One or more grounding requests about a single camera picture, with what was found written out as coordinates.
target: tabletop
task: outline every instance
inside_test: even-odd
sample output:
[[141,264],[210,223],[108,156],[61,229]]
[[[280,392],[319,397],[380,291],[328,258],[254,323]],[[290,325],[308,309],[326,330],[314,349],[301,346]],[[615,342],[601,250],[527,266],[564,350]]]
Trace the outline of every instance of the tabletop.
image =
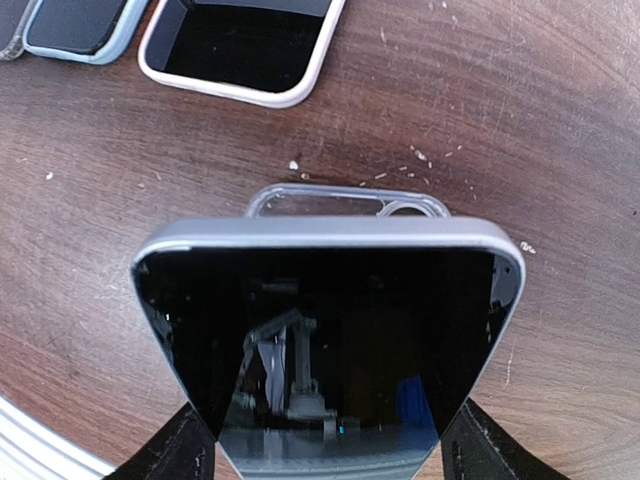
[[185,401],[128,277],[144,238],[276,182],[392,188],[524,250],[473,398],[572,478],[637,478],[639,27],[620,0],[351,0],[287,110],[153,83],[139,34],[108,67],[0,66],[0,394],[122,463]]

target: smartphone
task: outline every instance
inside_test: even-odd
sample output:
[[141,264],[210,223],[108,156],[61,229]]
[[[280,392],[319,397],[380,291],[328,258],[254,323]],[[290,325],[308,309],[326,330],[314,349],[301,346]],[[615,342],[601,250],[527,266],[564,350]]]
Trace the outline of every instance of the smartphone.
[[271,108],[313,89],[345,0],[161,0],[138,62],[153,80]]
[[408,480],[491,358],[525,266],[482,220],[272,217],[166,227],[132,277],[240,474]]
[[106,65],[131,42],[148,0],[39,0],[25,48],[43,57]]
[[3,0],[0,4],[0,60],[22,55],[22,35],[37,0]]

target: black screen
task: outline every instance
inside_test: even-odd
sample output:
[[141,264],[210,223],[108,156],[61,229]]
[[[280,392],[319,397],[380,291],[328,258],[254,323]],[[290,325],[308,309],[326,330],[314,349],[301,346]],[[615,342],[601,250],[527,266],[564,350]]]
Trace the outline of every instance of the black screen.
[[0,52],[13,41],[28,3],[29,0],[2,0],[0,2]]
[[304,76],[330,0],[169,0],[147,47],[159,72],[280,93]]
[[45,0],[27,32],[28,43],[93,55],[109,41],[127,1]]
[[325,474],[332,462],[411,459],[417,471],[519,282],[506,259],[468,249],[192,250],[152,254],[134,277],[165,355],[239,471]]

